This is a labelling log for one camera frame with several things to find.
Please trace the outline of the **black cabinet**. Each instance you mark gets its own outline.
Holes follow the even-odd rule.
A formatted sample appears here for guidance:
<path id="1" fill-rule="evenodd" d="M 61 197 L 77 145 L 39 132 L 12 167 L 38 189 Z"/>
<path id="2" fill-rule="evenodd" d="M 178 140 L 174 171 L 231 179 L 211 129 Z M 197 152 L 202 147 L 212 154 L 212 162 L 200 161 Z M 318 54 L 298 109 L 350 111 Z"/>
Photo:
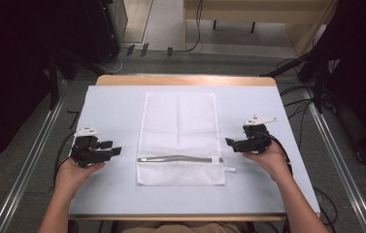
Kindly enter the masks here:
<path id="1" fill-rule="evenodd" d="M 103 64 L 119 53 L 116 33 L 116 0 L 83 0 L 90 28 L 92 60 Z"/>

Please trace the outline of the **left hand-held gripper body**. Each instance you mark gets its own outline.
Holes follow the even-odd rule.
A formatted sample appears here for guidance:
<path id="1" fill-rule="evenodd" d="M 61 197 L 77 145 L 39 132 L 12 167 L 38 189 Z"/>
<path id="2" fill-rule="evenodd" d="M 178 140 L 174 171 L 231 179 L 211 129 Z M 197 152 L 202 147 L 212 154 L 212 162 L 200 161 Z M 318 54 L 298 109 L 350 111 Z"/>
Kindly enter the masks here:
<path id="1" fill-rule="evenodd" d="M 90 126 L 86 126 L 75 132 L 75 141 L 71 149 L 71 157 L 81 167 L 86 167 L 91 163 L 109 161 L 111 156 L 106 154 L 107 150 L 98 148 L 100 143 L 97 138 L 98 131 Z"/>

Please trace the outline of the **white mesh laundry bag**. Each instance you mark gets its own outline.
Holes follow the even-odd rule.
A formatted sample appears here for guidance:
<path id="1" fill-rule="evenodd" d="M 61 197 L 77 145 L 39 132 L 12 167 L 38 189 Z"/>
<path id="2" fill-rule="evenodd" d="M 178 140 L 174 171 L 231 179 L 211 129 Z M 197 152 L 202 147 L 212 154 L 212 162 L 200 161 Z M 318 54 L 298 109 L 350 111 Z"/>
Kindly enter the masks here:
<path id="1" fill-rule="evenodd" d="M 216 96 L 196 92 L 145 95 L 136 157 L 137 183 L 224 185 Z"/>

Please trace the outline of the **person's right hand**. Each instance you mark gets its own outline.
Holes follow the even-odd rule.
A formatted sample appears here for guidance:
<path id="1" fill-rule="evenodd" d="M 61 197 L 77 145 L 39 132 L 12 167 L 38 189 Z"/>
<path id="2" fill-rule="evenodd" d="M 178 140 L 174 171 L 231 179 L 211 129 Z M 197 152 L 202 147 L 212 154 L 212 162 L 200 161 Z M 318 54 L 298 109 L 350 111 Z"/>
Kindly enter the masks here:
<path id="1" fill-rule="evenodd" d="M 243 157 L 257 162 L 277 184 L 291 179 L 283 150 L 275 142 L 262 153 L 244 152 Z"/>

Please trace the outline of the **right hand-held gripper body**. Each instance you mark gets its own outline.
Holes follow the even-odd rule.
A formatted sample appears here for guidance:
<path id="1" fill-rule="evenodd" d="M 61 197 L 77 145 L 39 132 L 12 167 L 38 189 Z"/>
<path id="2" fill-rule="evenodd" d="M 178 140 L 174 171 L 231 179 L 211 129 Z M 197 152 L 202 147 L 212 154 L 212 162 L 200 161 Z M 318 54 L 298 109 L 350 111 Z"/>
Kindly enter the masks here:
<path id="1" fill-rule="evenodd" d="M 239 145 L 246 146 L 246 152 L 264 152 L 271 145 L 271 134 L 266 124 L 277 120 L 274 116 L 253 116 L 246 120 L 243 124 L 243 130 L 247 138 Z"/>

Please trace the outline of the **person's left hand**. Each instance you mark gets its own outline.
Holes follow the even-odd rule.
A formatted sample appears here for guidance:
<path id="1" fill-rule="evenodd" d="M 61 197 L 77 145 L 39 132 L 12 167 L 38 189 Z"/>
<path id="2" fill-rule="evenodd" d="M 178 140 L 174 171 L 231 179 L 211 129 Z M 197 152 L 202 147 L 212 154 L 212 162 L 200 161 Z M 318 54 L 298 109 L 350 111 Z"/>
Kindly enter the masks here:
<path id="1" fill-rule="evenodd" d="M 105 166 L 104 162 L 79 166 L 72 158 L 61 163 L 56 179 L 53 194 L 58 197 L 73 198 L 86 179 Z"/>

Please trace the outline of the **light wooden bench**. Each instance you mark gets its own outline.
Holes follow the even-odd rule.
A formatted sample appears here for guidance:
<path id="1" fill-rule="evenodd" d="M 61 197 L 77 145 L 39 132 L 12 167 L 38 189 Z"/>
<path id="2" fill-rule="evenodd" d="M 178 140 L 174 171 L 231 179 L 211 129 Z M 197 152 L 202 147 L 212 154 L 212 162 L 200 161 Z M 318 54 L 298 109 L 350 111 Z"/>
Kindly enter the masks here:
<path id="1" fill-rule="evenodd" d="M 334 16 L 339 0 L 183 0 L 183 34 L 186 21 L 196 19 L 202 1 L 204 20 L 283 23 L 298 56 L 309 50 L 317 31 Z"/>

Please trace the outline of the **black metal stand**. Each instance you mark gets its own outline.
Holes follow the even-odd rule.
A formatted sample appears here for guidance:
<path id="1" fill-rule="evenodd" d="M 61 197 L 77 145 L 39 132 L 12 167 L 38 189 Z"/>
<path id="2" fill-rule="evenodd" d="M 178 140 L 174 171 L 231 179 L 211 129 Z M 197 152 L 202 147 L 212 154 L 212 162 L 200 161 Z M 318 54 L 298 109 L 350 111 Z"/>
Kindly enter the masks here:
<path id="1" fill-rule="evenodd" d="M 303 67 L 299 71 L 297 79 L 300 83 L 307 83 L 311 78 L 315 78 L 314 94 L 312 99 L 317 111 L 322 114 L 322 91 L 324 82 L 329 76 L 328 58 L 323 52 L 317 49 L 312 49 L 302 56 L 292 58 L 289 62 L 285 63 L 274 71 L 271 71 L 267 74 L 262 74 L 262 77 L 277 77 L 301 63 L 303 63 Z"/>
<path id="2" fill-rule="evenodd" d="M 60 99 L 57 73 L 60 72 L 64 80 L 73 80 L 76 77 L 74 63 L 79 63 L 97 76 L 106 74 L 100 65 L 92 64 L 69 50 L 51 50 L 48 54 L 51 110 L 56 107 Z"/>

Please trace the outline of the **aluminium frame rail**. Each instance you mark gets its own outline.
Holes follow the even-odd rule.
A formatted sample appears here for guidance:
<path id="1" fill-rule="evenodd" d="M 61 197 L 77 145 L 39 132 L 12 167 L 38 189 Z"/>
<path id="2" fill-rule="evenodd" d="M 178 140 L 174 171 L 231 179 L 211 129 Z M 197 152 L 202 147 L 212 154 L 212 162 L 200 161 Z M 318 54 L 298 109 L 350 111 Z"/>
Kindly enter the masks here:
<path id="1" fill-rule="evenodd" d="M 328 150 L 328 154 L 334 164 L 361 229 L 366 233 L 366 201 L 343 158 L 343 154 L 341 153 L 323 114 L 318 111 L 315 105 L 310 107 L 310 112 L 315 120 L 316 127 Z"/>
<path id="2" fill-rule="evenodd" d="M 37 134 L 33 146 L 31 147 L 30 152 L 25 158 L 25 161 L 18 173 L 16 181 L 14 182 L 14 185 L 5 199 L 0 211 L 0 233 L 6 233 L 10 222 L 13 219 L 23 193 L 40 159 L 43 148 L 50 136 L 50 132 L 52 131 L 52 128 L 55 125 L 55 122 L 61 111 L 68 88 L 69 83 L 67 81 L 62 81 L 59 84 L 60 97 L 53 109 L 49 110 L 47 117 L 44 120 L 39 133 Z"/>

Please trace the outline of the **person's beige pants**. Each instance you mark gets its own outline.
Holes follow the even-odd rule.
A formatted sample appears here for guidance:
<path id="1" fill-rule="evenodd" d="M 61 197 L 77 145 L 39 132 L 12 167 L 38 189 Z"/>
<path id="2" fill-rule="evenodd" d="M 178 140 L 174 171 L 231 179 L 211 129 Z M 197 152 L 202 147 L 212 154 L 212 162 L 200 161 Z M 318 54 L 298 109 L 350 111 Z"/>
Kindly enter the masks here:
<path id="1" fill-rule="evenodd" d="M 243 222 L 220 221 L 121 221 L 116 233 L 249 233 Z"/>

